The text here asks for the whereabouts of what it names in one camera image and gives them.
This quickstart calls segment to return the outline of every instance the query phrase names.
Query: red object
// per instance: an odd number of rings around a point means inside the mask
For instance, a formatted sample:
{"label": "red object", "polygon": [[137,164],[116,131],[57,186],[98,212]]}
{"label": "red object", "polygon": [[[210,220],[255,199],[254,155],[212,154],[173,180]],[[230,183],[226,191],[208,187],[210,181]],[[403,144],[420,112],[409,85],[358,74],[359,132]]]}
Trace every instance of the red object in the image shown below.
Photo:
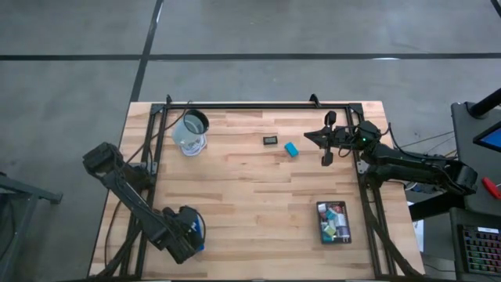
{"label": "red object", "polygon": [[494,182],[491,181],[491,179],[488,179],[487,177],[484,177],[482,179],[482,184],[484,184],[485,189],[496,199],[501,199],[501,193],[498,190],[498,187],[494,184]]}

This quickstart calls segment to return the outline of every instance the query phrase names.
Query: white label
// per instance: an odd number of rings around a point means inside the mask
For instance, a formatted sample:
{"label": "white label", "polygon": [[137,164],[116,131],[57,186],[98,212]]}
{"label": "white label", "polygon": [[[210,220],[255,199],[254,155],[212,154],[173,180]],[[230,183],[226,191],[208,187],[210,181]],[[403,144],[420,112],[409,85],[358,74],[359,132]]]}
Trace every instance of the white label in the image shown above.
{"label": "white label", "polygon": [[499,230],[494,228],[478,227],[478,231],[499,234]]}

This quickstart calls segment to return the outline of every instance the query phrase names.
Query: rgb keyboard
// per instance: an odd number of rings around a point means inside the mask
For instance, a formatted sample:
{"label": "rgb keyboard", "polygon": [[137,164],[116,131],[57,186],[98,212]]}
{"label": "rgb keyboard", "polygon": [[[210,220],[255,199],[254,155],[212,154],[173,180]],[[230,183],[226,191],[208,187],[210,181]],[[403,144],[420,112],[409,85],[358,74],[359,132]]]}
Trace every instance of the rgb keyboard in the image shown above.
{"label": "rgb keyboard", "polygon": [[460,226],[463,262],[470,273],[501,276],[501,235],[498,230]]}

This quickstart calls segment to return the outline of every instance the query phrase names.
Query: concrete floor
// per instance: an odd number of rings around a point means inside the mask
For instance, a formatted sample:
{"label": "concrete floor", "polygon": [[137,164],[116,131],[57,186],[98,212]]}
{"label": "concrete floor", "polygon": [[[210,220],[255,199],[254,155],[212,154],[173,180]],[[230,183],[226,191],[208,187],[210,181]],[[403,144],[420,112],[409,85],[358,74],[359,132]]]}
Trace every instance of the concrete floor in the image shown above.
{"label": "concrete floor", "polygon": [[[140,54],[154,5],[0,0],[0,55]],[[501,52],[500,27],[489,0],[166,0],[152,53]],[[64,192],[39,204],[17,281],[85,277],[106,191],[81,156],[119,142],[138,65],[0,61],[0,171]],[[402,145],[452,130],[450,104],[486,96],[500,73],[499,60],[149,62],[139,100],[383,100]],[[440,220],[425,251],[450,259]]]}

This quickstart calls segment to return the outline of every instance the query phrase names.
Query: black stand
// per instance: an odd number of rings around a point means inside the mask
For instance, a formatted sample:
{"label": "black stand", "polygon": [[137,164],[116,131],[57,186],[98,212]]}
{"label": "black stand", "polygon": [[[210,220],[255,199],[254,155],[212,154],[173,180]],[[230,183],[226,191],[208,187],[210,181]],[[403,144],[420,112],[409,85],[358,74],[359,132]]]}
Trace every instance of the black stand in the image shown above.
{"label": "black stand", "polygon": [[27,202],[24,213],[20,216],[20,223],[13,230],[14,236],[12,242],[7,247],[9,249],[6,251],[5,257],[0,258],[0,281],[11,281],[13,265],[19,255],[20,247],[26,236],[31,216],[34,213],[38,200],[45,199],[51,204],[59,204],[63,194],[50,193],[49,191],[10,179],[5,175],[0,175],[0,189],[5,190],[0,191],[0,194],[9,197],[9,201],[20,199]]}

